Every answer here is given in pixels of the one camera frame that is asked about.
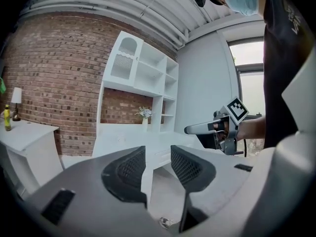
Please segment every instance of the table lamp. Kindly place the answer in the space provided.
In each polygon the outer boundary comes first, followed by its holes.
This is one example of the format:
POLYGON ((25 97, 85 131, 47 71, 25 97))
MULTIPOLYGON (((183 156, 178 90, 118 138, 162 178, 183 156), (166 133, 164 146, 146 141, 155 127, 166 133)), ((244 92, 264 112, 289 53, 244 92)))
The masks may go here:
POLYGON ((22 89, 21 88, 14 88, 11 103, 15 104, 15 110, 13 112, 13 121, 20 121, 20 117, 18 115, 18 104, 22 103, 22 89))

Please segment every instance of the white flowers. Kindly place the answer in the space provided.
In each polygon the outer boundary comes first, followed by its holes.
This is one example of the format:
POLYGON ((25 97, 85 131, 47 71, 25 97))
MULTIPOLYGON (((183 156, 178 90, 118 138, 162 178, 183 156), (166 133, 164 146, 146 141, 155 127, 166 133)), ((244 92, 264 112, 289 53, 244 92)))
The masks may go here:
POLYGON ((145 107, 139 107, 139 112, 136 114, 139 114, 140 116, 142 116, 143 119, 148 119, 149 117, 152 116, 152 111, 145 107))

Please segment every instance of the cable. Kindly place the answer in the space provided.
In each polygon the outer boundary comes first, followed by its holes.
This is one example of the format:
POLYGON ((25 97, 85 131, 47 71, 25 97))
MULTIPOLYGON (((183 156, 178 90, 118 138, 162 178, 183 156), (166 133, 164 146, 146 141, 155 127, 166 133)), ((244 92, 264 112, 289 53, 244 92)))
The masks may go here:
POLYGON ((243 140, 243 144, 245 147, 245 157, 247 157, 247 144, 246 144, 246 140, 243 140))

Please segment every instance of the lamp shade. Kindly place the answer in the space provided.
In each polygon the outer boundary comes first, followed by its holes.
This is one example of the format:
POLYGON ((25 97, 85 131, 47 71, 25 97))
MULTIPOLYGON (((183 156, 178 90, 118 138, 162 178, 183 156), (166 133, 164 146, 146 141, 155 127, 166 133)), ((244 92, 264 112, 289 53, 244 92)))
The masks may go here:
POLYGON ((22 89, 21 88, 14 88, 13 95, 11 98, 11 103, 14 104, 21 104, 22 103, 22 89))

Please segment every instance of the white shelving unit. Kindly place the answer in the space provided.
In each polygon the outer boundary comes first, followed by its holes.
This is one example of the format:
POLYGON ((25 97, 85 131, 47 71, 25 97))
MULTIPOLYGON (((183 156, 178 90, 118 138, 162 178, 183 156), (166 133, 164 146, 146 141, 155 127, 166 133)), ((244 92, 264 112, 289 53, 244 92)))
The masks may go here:
POLYGON ((173 132, 179 65, 142 39, 121 32, 104 71, 97 114, 100 126, 104 88, 153 97, 151 132, 173 132))

